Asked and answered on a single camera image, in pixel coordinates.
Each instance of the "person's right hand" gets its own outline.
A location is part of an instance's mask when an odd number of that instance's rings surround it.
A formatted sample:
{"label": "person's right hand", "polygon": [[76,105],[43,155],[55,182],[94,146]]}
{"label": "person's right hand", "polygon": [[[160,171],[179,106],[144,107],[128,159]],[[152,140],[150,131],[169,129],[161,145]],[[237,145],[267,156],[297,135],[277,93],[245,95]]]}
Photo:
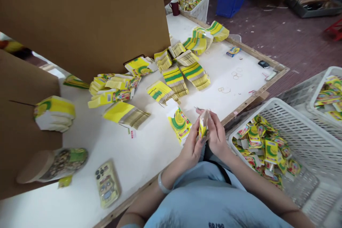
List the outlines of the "person's right hand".
{"label": "person's right hand", "polygon": [[[198,114],[202,114],[204,110],[196,109]],[[233,154],[226,140],[224,127],[220,122],[216,113],[210,112],[208,118],[209,129],[209,148],[220,159],[223,159],[230,154]]]}

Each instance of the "cardboard box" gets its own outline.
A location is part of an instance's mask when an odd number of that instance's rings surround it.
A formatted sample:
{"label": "cardboard box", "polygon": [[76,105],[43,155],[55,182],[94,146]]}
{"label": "cardboard box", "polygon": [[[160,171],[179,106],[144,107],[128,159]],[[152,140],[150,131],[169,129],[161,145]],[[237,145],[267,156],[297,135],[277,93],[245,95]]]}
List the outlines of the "cardboard box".
{"label": "cardboard box", "polygon": [[0,3],[6,7],[0,12],[1,32],[86,83],[100,73],[127,72],[125,62],[170,46],[163,0]]}
{"label": "cardboard box", "polygon": [[60,96],[58,78],[0,50],[0,200],[53,182],[18,184],[16,176],[40,150],[62,147],[62,133],[41,131],[33,119],[35,104]]}
{"label": "cardboard box", "polygon": [[[100,73],[127,72],[125,62],[170,46],[163,0],[0,2],[1,32],[87,83]],[[50,184],[15,178],[37,151],[61,148],[62,134],[41,131],[33,119],[35,104],[59,96],[57,77],[3,50],[0,75],[1,200]]]}

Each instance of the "person's left hand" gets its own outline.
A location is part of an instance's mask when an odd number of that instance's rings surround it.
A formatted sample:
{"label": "person's left hand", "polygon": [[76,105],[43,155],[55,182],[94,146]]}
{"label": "person's left hand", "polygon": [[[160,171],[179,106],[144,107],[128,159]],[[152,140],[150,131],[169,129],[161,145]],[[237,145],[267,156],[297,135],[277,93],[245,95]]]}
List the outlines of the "person's left hand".
{"label": "person's left hand", "polygon": [[203,145],[205,144],[205,141],[202,141],[202,138],[196,140],[198,135],[198,127],[200,125],[199,120],[200,119],[198,118],[197,121],[192,125],[188,137],[184,143],[184,147],[177,158],[179,168],[183,169],[184,172],[197,165],[201,156]]}

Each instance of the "white plastic basket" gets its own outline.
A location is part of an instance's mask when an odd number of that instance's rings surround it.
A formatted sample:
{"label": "white plastic basket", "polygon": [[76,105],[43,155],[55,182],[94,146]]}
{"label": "white plastic basket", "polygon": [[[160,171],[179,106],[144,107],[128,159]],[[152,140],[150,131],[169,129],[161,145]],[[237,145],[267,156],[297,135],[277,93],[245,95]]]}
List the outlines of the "white plastic basket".
{"label": "white plastic basket", "polygon": [[294,158],[303,165],[294,182],[283,177],[285,193],[303,209],[316,226],[338,223],[341,208],[342,143],[280,99],[271,98],[263,105],[237,116],[236,125],[227,135],[228,145],[247,165],[233,145],[232,138],[257,114],[264,117],[284,138]]}
{"label": "white plastic basket", "polygon": [[324,85],[325,78],[332,75],[342,79],[342,68],[335,66],[329,67],[327,70],[292,87],[277,97],[342,141],[342,124],[328,119],[324,113],[314,108],[315,100]]}
{"label": "white plastic basket", "polygon": [[[192,11],[183,11],[180,10],[182,14],[188,14],[200,21],[207,23],[207,14],[208,14],[209,0],[202,0]],[[165,13],[166,15],[172,13],[172,9],[169,4],[165,5]]]}

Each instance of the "mug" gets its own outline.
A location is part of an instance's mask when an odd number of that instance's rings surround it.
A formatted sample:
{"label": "mug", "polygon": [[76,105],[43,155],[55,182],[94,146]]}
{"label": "mug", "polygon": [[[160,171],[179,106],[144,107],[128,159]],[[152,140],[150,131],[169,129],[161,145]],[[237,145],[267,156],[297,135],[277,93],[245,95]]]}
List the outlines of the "mug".
{"label": "mug", "polygon": [[173,16],[177,16],[179,15],[179,5],[178,5],[178,0],[172,0],[170,3],[169,3],[169,6],[171,7],[172,9],[172,14]]}

